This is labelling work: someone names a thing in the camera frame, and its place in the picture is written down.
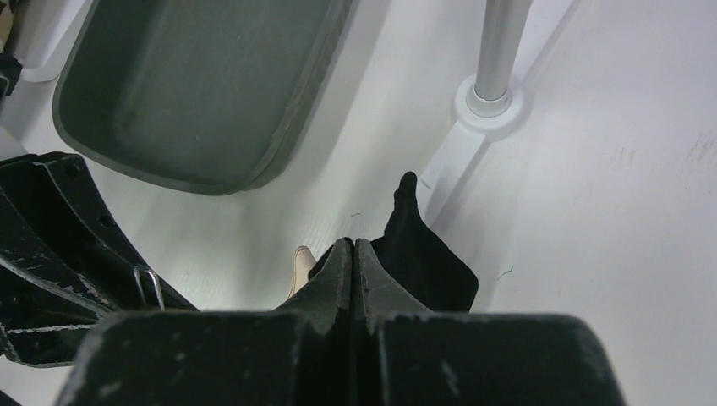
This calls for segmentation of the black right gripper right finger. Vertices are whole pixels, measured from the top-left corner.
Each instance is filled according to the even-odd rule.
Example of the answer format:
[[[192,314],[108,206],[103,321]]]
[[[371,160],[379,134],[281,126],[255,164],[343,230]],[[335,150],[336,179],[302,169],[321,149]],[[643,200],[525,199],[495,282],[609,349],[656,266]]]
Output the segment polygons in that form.
[[[360,405],[622,405],[588,325],[569,315],[432,312],[382,268],[366,239],[353,254]]]

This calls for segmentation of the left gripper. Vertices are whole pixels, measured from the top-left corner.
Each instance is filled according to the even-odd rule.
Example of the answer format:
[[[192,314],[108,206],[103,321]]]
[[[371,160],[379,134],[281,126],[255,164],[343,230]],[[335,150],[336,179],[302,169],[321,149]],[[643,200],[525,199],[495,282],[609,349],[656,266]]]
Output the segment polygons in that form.
[[[135,266],[151,268],[116,224],[81,156],[50,152],[2,162],[3,357],[36,368],[70,365],[105,316],[158,310],[142,305]],[[192,309],[160,281],[166,310]]]

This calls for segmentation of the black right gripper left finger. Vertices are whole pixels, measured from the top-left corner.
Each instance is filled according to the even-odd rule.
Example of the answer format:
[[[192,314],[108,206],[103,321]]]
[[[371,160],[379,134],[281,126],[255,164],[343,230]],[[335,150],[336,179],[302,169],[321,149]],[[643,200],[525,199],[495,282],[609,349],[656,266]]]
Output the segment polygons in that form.
[[[271,311],[108,316],[79,347],[60,405],[350,405],[353,244]]]

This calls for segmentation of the black underwear white waistband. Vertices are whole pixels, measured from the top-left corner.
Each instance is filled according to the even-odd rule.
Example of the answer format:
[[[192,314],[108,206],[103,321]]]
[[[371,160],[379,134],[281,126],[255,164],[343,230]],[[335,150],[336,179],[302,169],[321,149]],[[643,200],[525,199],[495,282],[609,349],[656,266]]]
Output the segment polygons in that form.
[[[393,211],[383,235],[370,242],[384,273],[427,311],[467,313],[479,290],[470,267],[426,225],[419,214],[413,172],[393,194]]]

